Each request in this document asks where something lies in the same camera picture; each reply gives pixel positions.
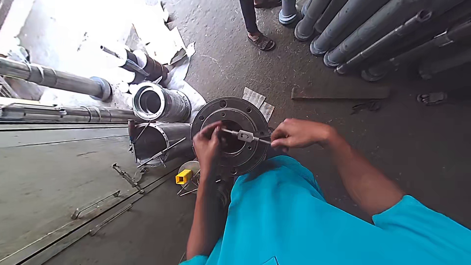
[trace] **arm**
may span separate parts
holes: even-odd
[[[326,124],[286,119],[272,133],[273,148],[306,147],[314,143],[330,150],[347,192],[368,214],[381,213],[404,196],[394,182]]]
[[[217,185],[211,174],[219,149],[218,133],[221,122],[203,128],[193,138],[200,162],[200,182],[196,194],[195,214],[187,243],[187,259],[209,256],[224,229],[224,212],[217,199]]]

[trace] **metal flange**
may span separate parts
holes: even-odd
[[[244,130],[260,138],[269,137],[268,124],[257,107],[244,99],[222,97],[210,101],[198,112],[191,126],[191,138],[216,121],[223,121],[229,130]],[[244,142],[225,132],[221,132],[220,137],[218,174],[221,176],[243,175],[265,159],[268,148],[265,143]]]

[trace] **sandal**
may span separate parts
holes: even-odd
[[[257,46],[262,51],[269,51],[275,47],[275,42],[263,34],[254,41],[249,36],[247,36],[247,39],[249,39],[250,43]]]
[[[260,4],[254,4],[255,8],[275,8],[281,6],[281,0],[264,0]]]
[[[426,106],[432,106],[443,103],[446,101],[447,97],[448,96],[445,92],[433,92],[417,95],[417,101],[425,104]]]

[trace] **hand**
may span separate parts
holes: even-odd
[[[307,147],[326,143],[335,129],[324,123],[285,119],[271,134],[271,147]]]
[[[209,175],[214,158],[219,153],[218,133],[221,130],[222,121],[212,123],[199,131],[193,137],[193,146],[196,157],[200,163],[200,176],[205,178]]]

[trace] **metal tube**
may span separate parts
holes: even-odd
[[[184,122],[191,112],[190,100],[185,94],[151,82],[138,85],[132,106],[136,116],[147,121]]]
[[[414,8],[412,8],[416,3],[423,5],[422,0],[389,1],[334,50],[326,53],[324,56],[324,64],[328,67],[337,67],[339,64],[349,59],[351,54],[356,52],[366,42],[373,42],[374,40],[372,38],[376,34],[384,32],[389,26],[394,26],[397,21],[404,23],[405,19],[412,15],[411,12],[415,13],[420,10],[414,10]]]
[[[325,10],[330,0],[312,0],[302,20],[294,29],[294,36],[299,41],[306,41],[314,34],[314,25]]]
[[[387,2],[388,0],[348,0],[322,33],[311,42],[311,53],[316,56],[326,53],[334,40],[340,35],[346,38]]]
[[[407,20],[404,24],[397,27],[395,30],[391,31],[390,33],[379,39],[377,42],[373,43],[370,47],[358,53],[348,62],[338,66],[336,72],[342,75],[347,73],[350,69],[354,69],[356,66],[358,66],[361,62],[363,62],[365,59],[367,59],[374,53],[378,53],[378,51],[389,47],[392,43],[403,37],[405,34],[417,29],[422,24],[422,22],[429,20],[431,16],[432,12],[430,11],[420,11],[419,13],[417,13],[417,15]]]
[[[419,66],[423,79],[431,79],[434,74],[471,62],[471,48],[456,52],[445,59],[426,60]]]
[[[24,79],[38,85],[87,94],[98,100],[108,100],[111,95],[109,83],[99,77],[86,78],[50,67],[21,63],[0,58],[0,75]]]
[[[131,110],[99,106],[42,106],[14,103],[0,107],[0,119],[22,121],[125,123],[128,119],[144,120]]]
[[[158,166],[165,161],[177,157],[193,156],[192,141],[190,138],[191,124],[186,123],[151,123],[145,130],[147,123],[137,125],[136,134],[142,135],[134,143],[134,155],[139,164],[149,160],[155,154],[169,148],[179,140],[181,143],[164,152],[159,158],[149,161],[147,166]]]
[[[471,22],[458,25],[450,31],[445,31],[432,40],[401,55],[373,65],[372,67],[363,70],[361,72],[361,77],[370,82],[378,81],[385,77],[390,70],[397,69],[401,64],[416,60],[417,58],[427,54],[433,48],[447,46],[468,36],[471,36]]]
[[[296,0],[282,0],[281,10],[278,14],[278,21],[283,25],[288,25],[296,20]]]
[[[322,33],[324,29],[329,25],[335,15],[340,11],[340,9],[347,3],[348,0],[332,0],[330,4],[325,9],[324,13],[317,20],[314,25],[314,29]]]

